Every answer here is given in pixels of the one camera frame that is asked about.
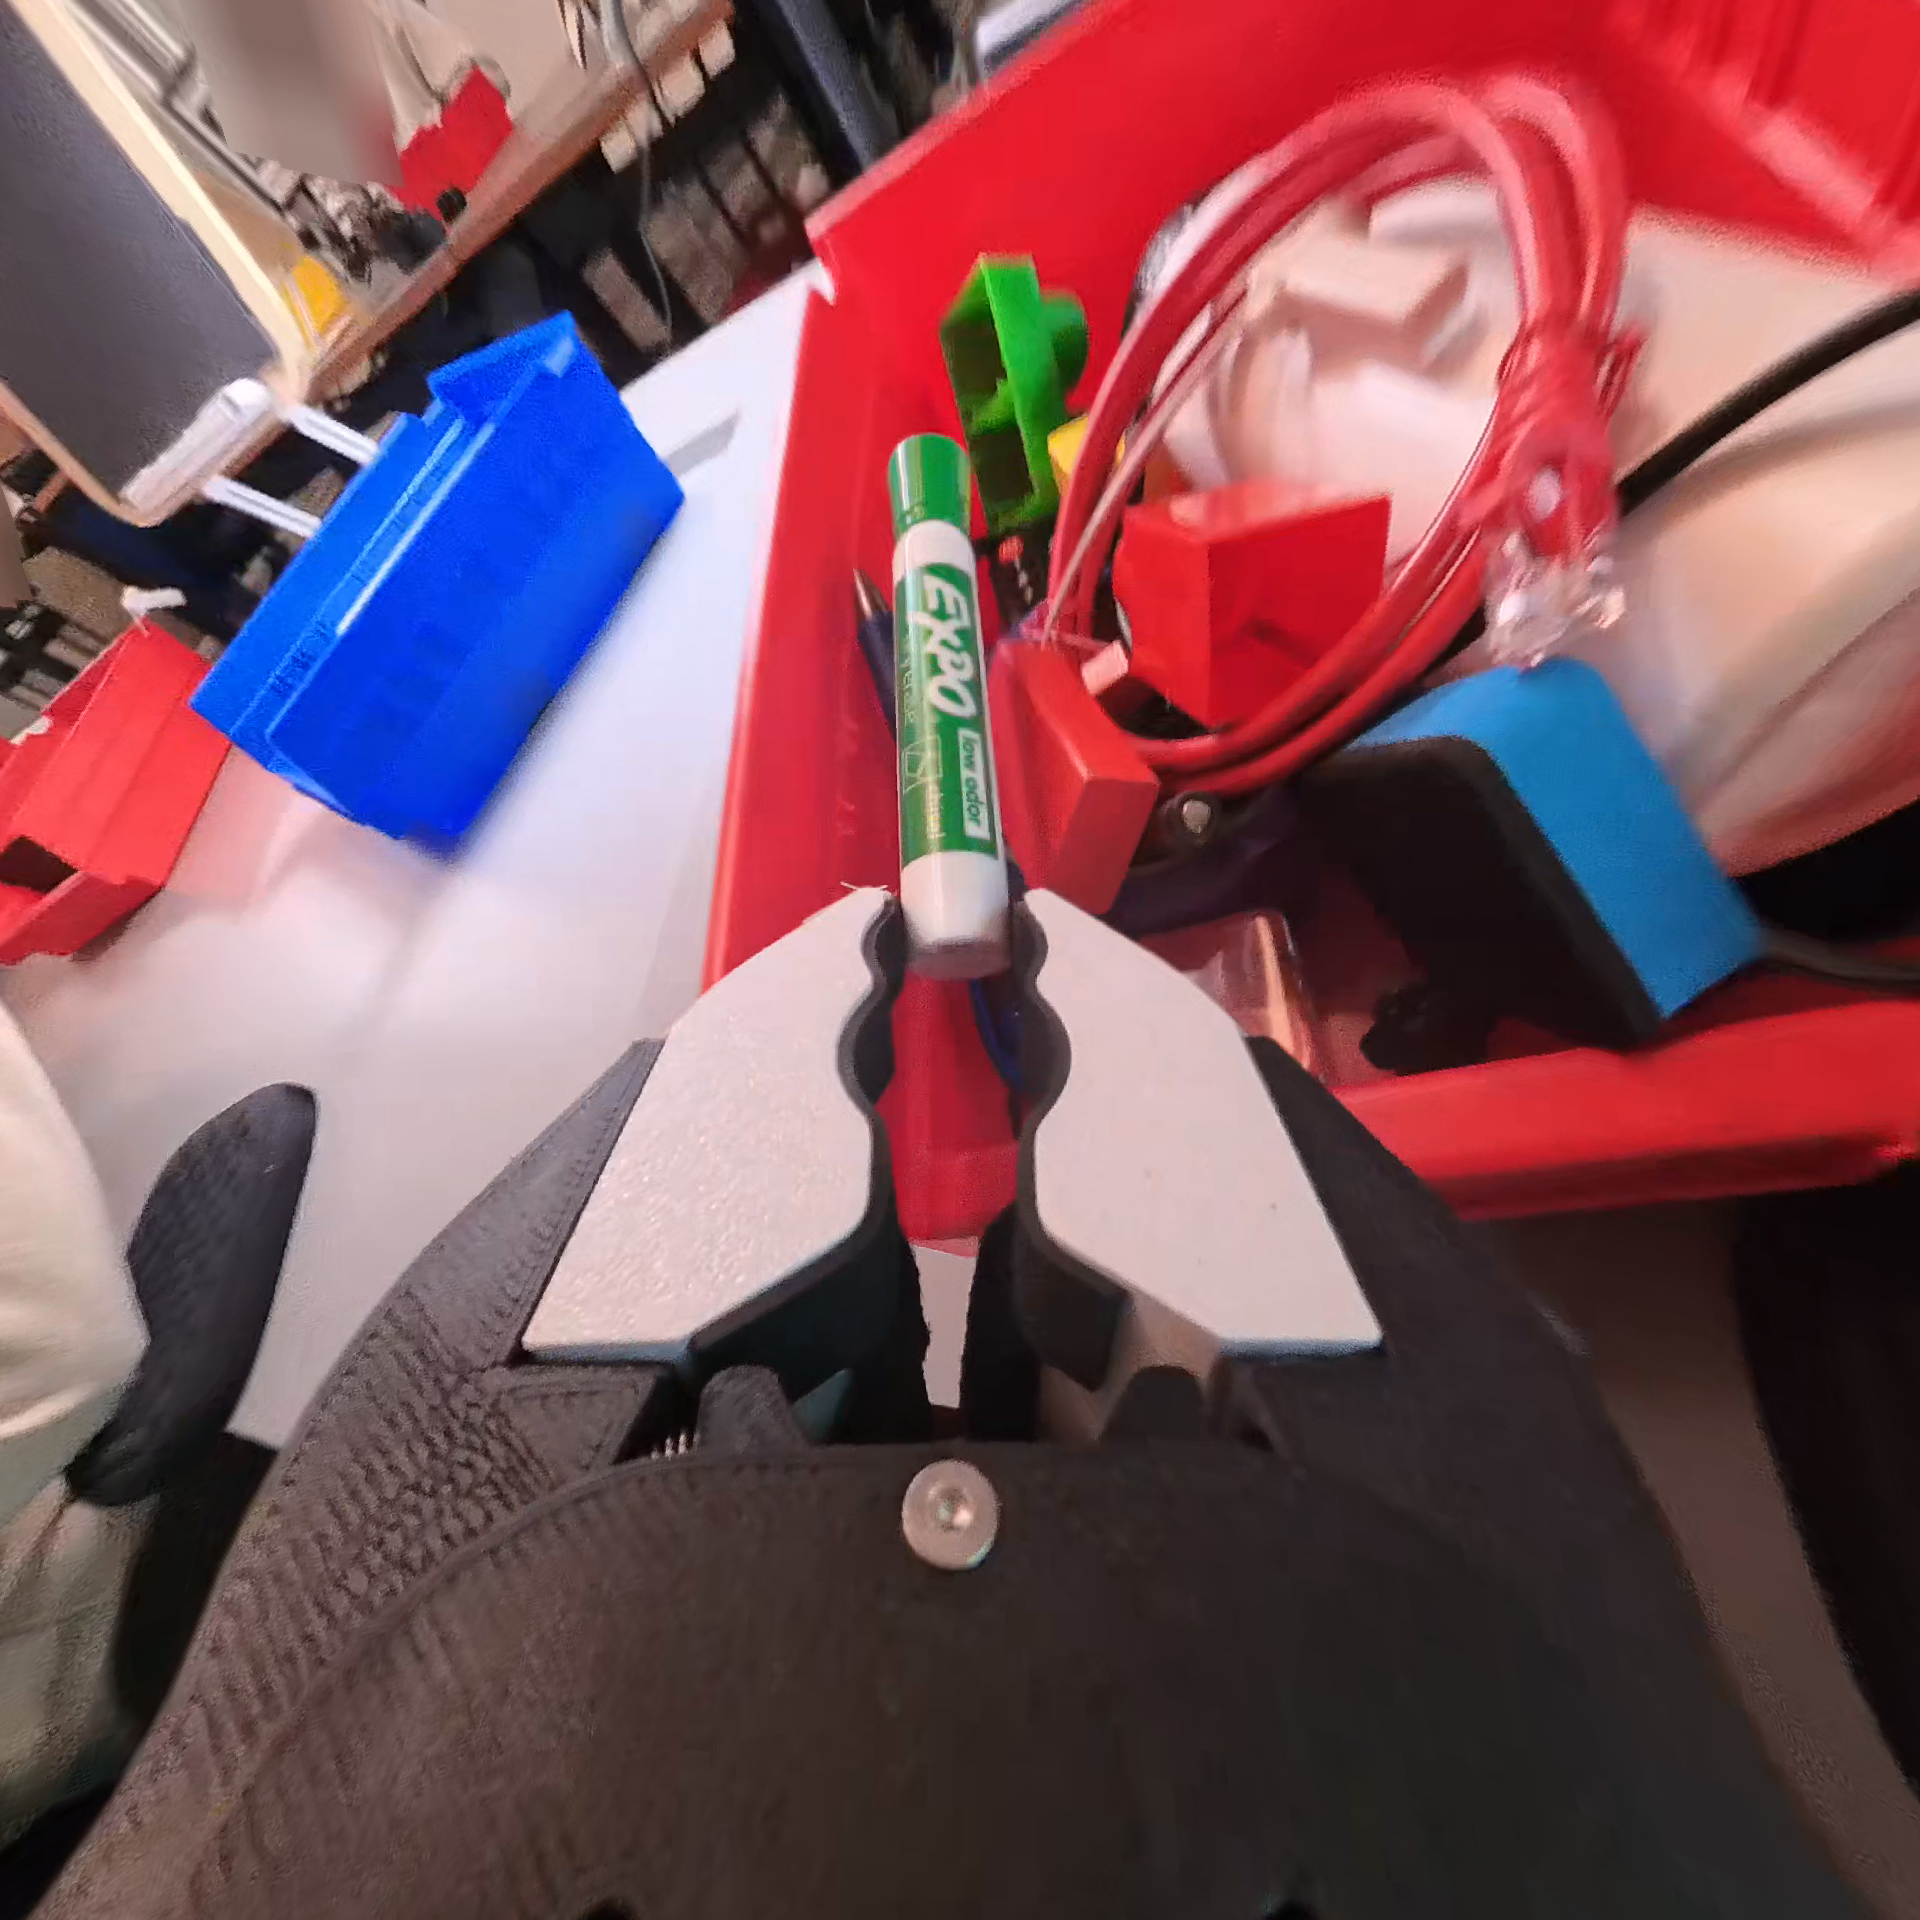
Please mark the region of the black rubber loop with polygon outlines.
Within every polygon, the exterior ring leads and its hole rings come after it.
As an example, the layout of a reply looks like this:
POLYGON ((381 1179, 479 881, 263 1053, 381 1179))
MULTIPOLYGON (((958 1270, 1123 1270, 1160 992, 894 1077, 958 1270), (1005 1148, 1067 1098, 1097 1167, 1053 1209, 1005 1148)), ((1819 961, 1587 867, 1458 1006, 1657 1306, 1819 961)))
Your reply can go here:
POLYGON ((1800 396, 1814 381, 1885 347, 1889 340, 1910 333, 1914 326, 1917 284, 1867 304, 1864 310, 1791 348, 1784 360, 1722 396, 1710 409, 1684 422, 1635 468, 1631 468, 1617 483, 1620 516, 1633 516, 1639 506, 1665 492, 1715 447, 1764 417, 1781 402, 1800 396))

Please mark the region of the green white marker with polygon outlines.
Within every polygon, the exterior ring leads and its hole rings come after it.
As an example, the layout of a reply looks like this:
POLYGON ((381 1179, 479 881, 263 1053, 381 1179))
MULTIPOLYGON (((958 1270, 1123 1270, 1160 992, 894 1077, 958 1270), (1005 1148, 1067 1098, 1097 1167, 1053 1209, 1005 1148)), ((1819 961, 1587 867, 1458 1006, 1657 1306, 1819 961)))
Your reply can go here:
POLYGON ((885 470, 900 688, 900 900, 907 962, 932 981, 1011 967, 986 644, 974 554, 974 468, 941 433, 905 439, 885 470))

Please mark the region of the blue plastic bin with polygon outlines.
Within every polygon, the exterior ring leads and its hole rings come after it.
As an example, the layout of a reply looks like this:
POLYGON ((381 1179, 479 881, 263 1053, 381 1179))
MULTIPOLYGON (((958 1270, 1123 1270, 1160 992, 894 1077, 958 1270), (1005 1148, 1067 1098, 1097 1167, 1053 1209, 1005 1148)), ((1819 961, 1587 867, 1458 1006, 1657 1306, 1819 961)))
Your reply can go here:
POLYGON ((569 315, 447 364, 191 709, 334 814, 447 853, 490 807, 682 483, 569 315))

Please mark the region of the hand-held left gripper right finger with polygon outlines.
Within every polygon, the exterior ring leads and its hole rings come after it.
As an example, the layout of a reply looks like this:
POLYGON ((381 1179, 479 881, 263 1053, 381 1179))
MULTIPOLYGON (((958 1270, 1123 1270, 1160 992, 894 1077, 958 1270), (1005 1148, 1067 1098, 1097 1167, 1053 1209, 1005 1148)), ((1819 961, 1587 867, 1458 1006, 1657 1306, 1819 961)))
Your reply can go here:
POLYGON ((1111 1421, 1135 1379, 1382 1350, 1382 1316, 1246 1029, 1056 890, 1016 908, 1016 1316, 1042 1404, 1111 1421))

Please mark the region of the red plastic piece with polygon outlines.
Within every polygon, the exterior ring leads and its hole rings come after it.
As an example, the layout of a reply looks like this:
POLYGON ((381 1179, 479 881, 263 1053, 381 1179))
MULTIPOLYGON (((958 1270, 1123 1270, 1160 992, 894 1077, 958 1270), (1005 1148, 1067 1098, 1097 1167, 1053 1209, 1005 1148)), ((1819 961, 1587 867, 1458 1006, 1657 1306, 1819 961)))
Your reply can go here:
POLYGON ((1160 777, 1067 654, 1004 636, 989 717, 1011 859, 1029 887, 1109 915, 1160 803, 1160 777))

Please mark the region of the white plastic bottle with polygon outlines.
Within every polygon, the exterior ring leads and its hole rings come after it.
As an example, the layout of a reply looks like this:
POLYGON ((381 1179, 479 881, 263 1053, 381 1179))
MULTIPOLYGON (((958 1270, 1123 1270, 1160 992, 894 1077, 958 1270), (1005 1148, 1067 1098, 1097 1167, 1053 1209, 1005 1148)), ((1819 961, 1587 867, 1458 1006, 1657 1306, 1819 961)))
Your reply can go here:
MULTIPOLYGON (((1406 562, 1475 450, 1519 324, 1481 184, 1320 215, 1257 266, 1255 324, 1166 447, 1248 478, 1390 495, 1406 562)), ((1620 319, 1643 353, 1620 475, 1725 396, 1891 293, 1851 267, 1651 207, 1620 319)), ((1764 409, 1617 536, 1624 622, 1579 644, 1731 876, 1917 800, 1917 330, 1764 409)))

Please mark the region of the green plastic part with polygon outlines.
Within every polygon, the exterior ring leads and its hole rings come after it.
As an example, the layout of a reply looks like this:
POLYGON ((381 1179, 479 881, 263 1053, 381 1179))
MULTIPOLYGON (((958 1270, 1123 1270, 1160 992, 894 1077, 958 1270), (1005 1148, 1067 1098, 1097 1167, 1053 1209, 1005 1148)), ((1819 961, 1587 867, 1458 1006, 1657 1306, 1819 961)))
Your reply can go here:
POLYGON ((1062 501, 1048 439, 1090 355, 1081 299, 1042 289, 1029 254, 986 252, 941 319, 941 353, 986 531, 1048 523, 1062 501))

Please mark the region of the blue black eraser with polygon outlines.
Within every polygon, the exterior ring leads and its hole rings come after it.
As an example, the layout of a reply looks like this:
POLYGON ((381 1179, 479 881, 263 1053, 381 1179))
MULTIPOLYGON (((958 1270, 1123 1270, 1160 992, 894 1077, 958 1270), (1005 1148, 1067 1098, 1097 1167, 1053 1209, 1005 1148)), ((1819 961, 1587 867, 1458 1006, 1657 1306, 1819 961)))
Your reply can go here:
POLYGON ((1497 666, 1320 762, 1299 803, 1415 978, 1363 1054, 1483 1064, 1501 1025, 1626 1053, 1764 961, 1764 927, 1594 666, 1497 666))

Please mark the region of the small red bin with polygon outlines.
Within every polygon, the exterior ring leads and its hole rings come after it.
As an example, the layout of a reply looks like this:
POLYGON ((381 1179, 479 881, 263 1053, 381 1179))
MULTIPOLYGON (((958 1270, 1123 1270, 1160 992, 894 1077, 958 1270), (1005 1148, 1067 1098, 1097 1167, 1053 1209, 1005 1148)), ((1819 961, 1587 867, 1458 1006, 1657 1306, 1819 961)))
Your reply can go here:
POLYGON ((166 887, 230 758, 206 672, 141 617, 4 744, 4 967, 75 956, 166 887))

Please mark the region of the red plastic bin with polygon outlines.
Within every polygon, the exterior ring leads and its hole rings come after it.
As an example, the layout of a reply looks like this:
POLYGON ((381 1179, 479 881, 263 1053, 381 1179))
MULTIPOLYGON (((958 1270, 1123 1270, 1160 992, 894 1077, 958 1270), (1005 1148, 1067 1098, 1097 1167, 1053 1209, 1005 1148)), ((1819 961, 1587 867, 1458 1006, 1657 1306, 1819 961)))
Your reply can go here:
MULTIPOLYGON (((856 646, 892 570, 885 458, 950 428, 938 324, 982 252, 1081 298, 1117 348, 1166 213, 1399 76, 1542 68, 1611 109, 1639 204, 1917 273, 1917 4, 1090 4, 841 194, 810 299, 740 688, 708 983, 900 876, 894 772, 856 646)), ((1762 978, 1678 1040, 1372 1077, 1348 1110, 1466 1218, 1873 1183, 1917 1152, 1917 1006, 1762 978)))

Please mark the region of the red foam block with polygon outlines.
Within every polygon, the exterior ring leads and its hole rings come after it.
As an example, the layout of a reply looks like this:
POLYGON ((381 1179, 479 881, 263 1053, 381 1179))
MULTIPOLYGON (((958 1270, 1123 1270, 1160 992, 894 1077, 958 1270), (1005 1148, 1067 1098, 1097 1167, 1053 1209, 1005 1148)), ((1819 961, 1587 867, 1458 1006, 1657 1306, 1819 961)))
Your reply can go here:
POLYGON ((1382 594, 1389 492, 1255 478, 1130 506, 1115 597, 1130 672, 1202 729, 1255 717, 1382 594))

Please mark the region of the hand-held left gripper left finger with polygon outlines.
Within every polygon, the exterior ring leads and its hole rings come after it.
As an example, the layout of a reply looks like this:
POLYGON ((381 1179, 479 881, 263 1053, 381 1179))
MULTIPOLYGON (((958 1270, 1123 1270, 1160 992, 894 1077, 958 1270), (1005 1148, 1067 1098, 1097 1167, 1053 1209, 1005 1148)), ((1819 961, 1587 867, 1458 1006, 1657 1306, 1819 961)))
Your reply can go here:
POLYGON ((920 1409, 920 1280, 879 1098, 905 915, 847 890, 726 974, 656 1046, 524 1330, 534 1361, 726 1368, 798 1402, 920 1409))

